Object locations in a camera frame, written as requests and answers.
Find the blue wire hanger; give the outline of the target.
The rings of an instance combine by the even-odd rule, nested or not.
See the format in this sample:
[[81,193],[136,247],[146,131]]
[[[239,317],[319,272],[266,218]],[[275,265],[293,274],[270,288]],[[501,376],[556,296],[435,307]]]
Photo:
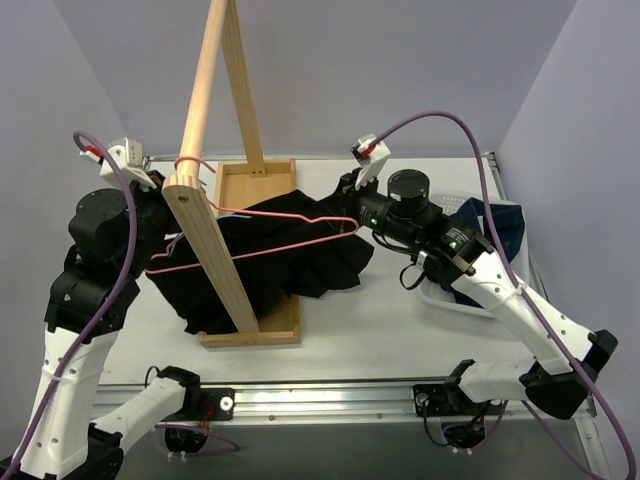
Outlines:
[[[217,217],[217,220],[226,220],[226,219],[230,219],[230,218],[250,219],[250,218],[251,218],[251,215],[248,215],[248,214],[240,214],[240,213],[232,213],[232,214],[229,214],[229,215],[223,215],[223,216]],[[205,233],[202,233],[202,232],[198,233],[198,232],[196,232],[196,233],[193,235],[193,239],[194,239],[194,240],[202,240],[202,239],[204,238],[204,236],[205,236]],[[174,238],[173,238],[173,239],[172,239],[172,240],[171,240],[171,241],[166,245],[166,249],[165,249],[165,251],[164,251],[163,253],[157,253],[157,254],[154,254],[154,255],[152,256],[152,258],[153,258],[153,259],[157,259],[157,258],[170,258],[170,257],[173,255],[174,250],[175,250],[175,248],[176,248],[177,244],[178,244],[182,239],[187,239],[187,240],[189,240],[189,237],[188,237],[188,236],[186,236],[184,233],[179,233],[179,234],[177,234],[177,235],[176,235],[176,236],[175,236],[175,237],[174,237]]]

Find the pink wire hanger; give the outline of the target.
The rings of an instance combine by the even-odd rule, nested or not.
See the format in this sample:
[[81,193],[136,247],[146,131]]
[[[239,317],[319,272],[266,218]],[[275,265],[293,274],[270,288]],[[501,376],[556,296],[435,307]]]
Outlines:
[[283,208],[283,199],[296,192],[296,161],[269,160],[263,164],[261,176],[247,162],[221,161],[216,167],[197,157],[175,160],[197,163],[216,177],[215,199],[210,202],[217,217],[232,213],[251,215],[250,219],[217,220],[222,236],[234,260],[297,250],[311,245],[355,235],[360,225],[356,220],[335,215],[311,215],[320,210],[317,202],[306,205],[303,200]]

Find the black pleated skirt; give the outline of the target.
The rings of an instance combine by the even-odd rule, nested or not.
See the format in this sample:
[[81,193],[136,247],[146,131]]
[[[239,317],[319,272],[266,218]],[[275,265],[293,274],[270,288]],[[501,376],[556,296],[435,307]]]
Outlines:
[[[315,200],[299,190],[283,199],[283,208],[293,199],[306,205],[317,202],[315,215],[335,215],[329,198]],[[374,254],[373,246],[357,235],[297,250],[234,260],[251,307],[263,319],[284,297],[300,295],[319,298],[329,291],[355,288],[360,274]],[[228,334],[236,327],[187,240],[182,239],[170,258],[150,261],[147,277],[155,284],[177,315],[186,322],[189,334]]]

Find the dark blue denim skirt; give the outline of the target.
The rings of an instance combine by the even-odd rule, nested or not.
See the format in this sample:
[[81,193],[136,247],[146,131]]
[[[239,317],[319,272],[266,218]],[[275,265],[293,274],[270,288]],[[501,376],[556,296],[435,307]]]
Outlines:
[[[517,204],[491,203],[490,211],[505,257],[511,263],[520,252],[525,234],[525,220],[522,208]],[[446,230],[451,221],[460,224],[462,229],[473,230],[482,235],[488,240],[492,248],[495,248],[495,241],[489,227],[486,209],[481,199],[468,198],[452,215],[442,215],[439,220],[439,223],[443,224],[441,230]],[[443,291],[452,294],[457,304],[482,309],[480,304],[453,289],[449,283],[437,280],[435,277],[430,277],[430,280],[436,283]]]

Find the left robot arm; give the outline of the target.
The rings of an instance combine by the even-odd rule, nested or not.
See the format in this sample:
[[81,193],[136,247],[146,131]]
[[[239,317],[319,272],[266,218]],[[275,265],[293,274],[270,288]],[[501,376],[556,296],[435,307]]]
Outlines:
[[177,223],[164,176],[79,200],[68,224],[73,243],[50,289],[45,356],[30,425],[4,466],[6,479],[112,478],[125,453],[167,418],[190,419],[203,402],[200,378],[160,370],[133,399],[97,420],[91,412],[106,358],[140,292],[151,257]]

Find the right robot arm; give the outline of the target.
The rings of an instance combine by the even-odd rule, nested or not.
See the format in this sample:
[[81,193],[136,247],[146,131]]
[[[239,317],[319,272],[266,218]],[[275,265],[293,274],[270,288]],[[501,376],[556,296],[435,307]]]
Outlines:
[[447,406],[464,413],[496,400],[528,401],[556,419],[571,418],[616,349],[616,337],[573,322],[511,278],[494,244],[432,202],[424,173],[396,172],[386,194],[376,180],[358,184],[359,174],[340,177],[330,197],[338,211],[401,244],[428,280],[473,300],[531,353],[519,362],[461,361],[444,382]]

